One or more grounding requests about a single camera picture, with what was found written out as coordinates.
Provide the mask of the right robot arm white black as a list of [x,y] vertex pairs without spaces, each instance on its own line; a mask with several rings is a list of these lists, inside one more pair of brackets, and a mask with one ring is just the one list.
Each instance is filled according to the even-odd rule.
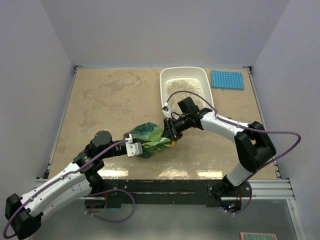
[[260,122],[238,123],[219,116],[212,109],[199,109],[191,97],[181,100],[178,106],[181,116],[163,120],[164,138],[177,141],[182,138],[183,131],[197,128],[218,134],[235,144],[239,164],[212,187],[212,193],[217,197],[222,194],[235,196],[241,190],[241,185],[275,156],[275,146]]

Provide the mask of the white litter box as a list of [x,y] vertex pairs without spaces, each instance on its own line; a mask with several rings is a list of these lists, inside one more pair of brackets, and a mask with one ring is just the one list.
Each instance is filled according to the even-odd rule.
[[167,107],[162,113],[166,118],[171,112],[181,114],[178,102],[191,97],[200,108],[214,106],[210,81],[204,69],[193,66],[170,67],[160,72],[161,106]]

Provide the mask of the green litter bag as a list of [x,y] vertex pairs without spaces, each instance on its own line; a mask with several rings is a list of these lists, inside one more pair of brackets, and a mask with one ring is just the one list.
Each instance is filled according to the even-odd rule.
[[137,142],[140,142],[141,145],[149,148],[150,157],[152,157],[153,155],[170,147],[168,146],[168,143],[171,141],[168,138],[162,137],[163,130],[164,129],[161,126],[152,122],[147,122],[126,132],[123,135],[123,138],[128,138],[129,134],[132,134],[132,137]]

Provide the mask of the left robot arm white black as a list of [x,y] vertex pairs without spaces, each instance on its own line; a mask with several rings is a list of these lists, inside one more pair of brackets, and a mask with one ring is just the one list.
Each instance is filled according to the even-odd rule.
[[103,160],[117,156],[140,156],[144,140],[129,134],[123,140],[112,139],[110,132],[102,130],[60,173],[40,187],[19,196],[11,194],[5,202],[7,224],[3,237],[27,239],[42,225],[45,215],[77,198],[99,196],[104,190],[98,171]]

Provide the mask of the orange plastic scoop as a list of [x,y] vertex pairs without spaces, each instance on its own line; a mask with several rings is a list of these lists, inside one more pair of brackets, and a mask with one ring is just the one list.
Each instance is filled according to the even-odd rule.
[[173,146],[176,145],[176,142],[175,142],[175,141],[171,141],[171,142],[169,142],[167,145],[170,146],[170,147],[173,147]]

